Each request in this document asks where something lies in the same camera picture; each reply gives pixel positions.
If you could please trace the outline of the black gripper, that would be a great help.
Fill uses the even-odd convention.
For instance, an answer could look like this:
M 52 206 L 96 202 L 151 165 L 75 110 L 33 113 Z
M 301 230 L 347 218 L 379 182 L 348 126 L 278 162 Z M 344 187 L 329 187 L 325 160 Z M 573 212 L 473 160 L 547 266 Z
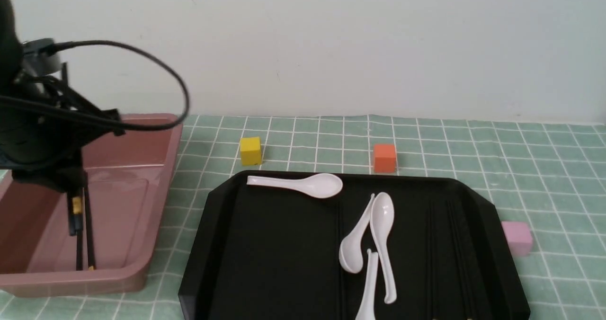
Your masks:
M 70 236 L 84 230 L 82 148 L 108 133 L 123 136 L 117 109 L 100 109 L 54 76 L 1 78 L 1 168 L 19 183 L 66 193 Z

